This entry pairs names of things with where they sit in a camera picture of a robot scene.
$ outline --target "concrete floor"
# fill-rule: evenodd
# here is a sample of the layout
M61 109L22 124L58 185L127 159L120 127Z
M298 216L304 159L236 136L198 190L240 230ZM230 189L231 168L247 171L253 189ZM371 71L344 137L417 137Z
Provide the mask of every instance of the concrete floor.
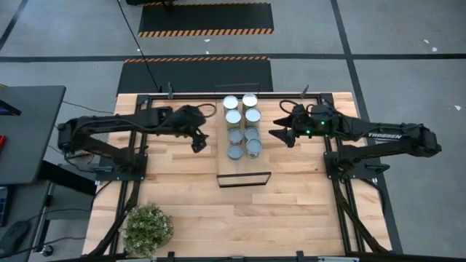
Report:
M20 2L0 1L0 35ZM343 53L331 0L270 2L276 29L271 36L147 38L140 43L147 55ZM122 4L137 31L142 7ZM466 52L465 1L339 0L338 4L353 54ZM0 49L0 60L137 54L116 0L28 0ZM309 84L314 92L354 92L345 60L272 59L271 64L275 91L298 91ZM356 60L355 65L371 121L425 123L443 146L443 152L431 159L382 159L392 166L385 178L403 252L466 258L462 177L466 60ZM68 102L112 111L121 70L122 62L0 63L0 83L62 84L67 86ZM58 122L88 113L62 105ZM63 158L49 150L46 160L60 163ZM54 221L47 238L82 237L86 228L86 221ZM57 243L56 254L47 260L76 258L82 245L83 241ZM35 254L31 261L44 259Z

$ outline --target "orange and black striped tape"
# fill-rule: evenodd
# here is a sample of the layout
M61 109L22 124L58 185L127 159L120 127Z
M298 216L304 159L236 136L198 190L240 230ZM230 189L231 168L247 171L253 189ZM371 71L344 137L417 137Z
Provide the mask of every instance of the orange and black striped tape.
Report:
M270 4L270 3L267 3L267 2L256 2L256 3L193 3L193 4L182 3L182 4L173 4L173 5L175 5L175 6L184 6L184 5L219 5L219 4ZM156 5L162 5L162 2L144 4L145 7L156 6Z
M166 36L238 36L271 34L271 28L251 29L204 29L204 30L179 30L179 31L146 31L140 32L139 37L166 37Z
M250 57L172 57L172 58L146 58L146 62L187 62L187 61L219 61L219 60L267 60L268 57L264 56L250 56ZM141 63L144 62L143 58L126 59L124 63Z

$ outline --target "can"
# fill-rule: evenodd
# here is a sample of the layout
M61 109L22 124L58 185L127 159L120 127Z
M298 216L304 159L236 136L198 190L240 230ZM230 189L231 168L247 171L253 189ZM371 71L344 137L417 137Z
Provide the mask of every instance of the can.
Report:
M246 156L255 159L259 156L259 153L262 151L262 143L259 139L250 139L246 143Z
M242 149L241 149L241 146L238 146L238 145L230 145L230 147L228 147L228 157L231 159L231 160L239 160L242 156Z
M239 128L228 131L228 141L233 145L240 145L242 141L242 132Z
M228 110L238 109L238 98L233 95L227 95L224 98L224 111L225 114Z
M242 111L246 112L249 108L257 106L257 97L254 94L246 94L242 97Z
M259 130L255 127L249 127L245 130L245 142L251 139L259 139Z
M257 110L257 108L249 108L246 113L246 122L245 122L245 127L258 127L259 126L259 120L261 120L261 112Z
M225 119L226 127L228 128L228 130L233 128L240 128L241 113L238 110L228 110L228 112L226 112Z

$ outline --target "green plant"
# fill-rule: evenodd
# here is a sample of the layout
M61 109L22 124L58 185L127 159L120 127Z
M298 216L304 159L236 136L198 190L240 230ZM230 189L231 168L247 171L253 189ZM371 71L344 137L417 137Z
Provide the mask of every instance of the green plant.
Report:
M123 245L131 256L155 258L155 250L173 236L173 224L158 206L150 204L133 208L121 232Z

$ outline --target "wooden table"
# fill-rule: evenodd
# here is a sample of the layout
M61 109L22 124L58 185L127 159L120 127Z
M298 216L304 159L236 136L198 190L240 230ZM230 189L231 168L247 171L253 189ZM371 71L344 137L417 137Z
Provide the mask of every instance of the wooden table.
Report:
M119 95L115 113L133 114L137 95ZM335 92L333 98L338 111L357 116L350 92ZM223 114L209 118L201 127L210 137L208 146L198 154L191 150L191 138L148 136L149 163L138 204L159 205L172 216L175 226L171 242L161 247L157 256L166 257L169 251L175 251L177 257L295 256L297 250L305 255L344 254L333 189L325 174L323 138L299 138L294 148L287 148L272 137L268 130L280 128L272 120L286 116L279 101L260 99L258 104L262 154L272 172L266 186L218 187L218 156L226 154L218 150L217 143L217 121ZM315 103L312 99L295 101ZM221 100L156 100L153 107L177 109L201 103L221 105ZM112 133L109 138L109 143L118 147L127 146L128 141L128 132ZM113 223L120 185L113 182L94 201L83 253L93 250ZM390 249L377 191L359 180L352 185L360 219L379 243ZM352 224L347 221L355 250Z

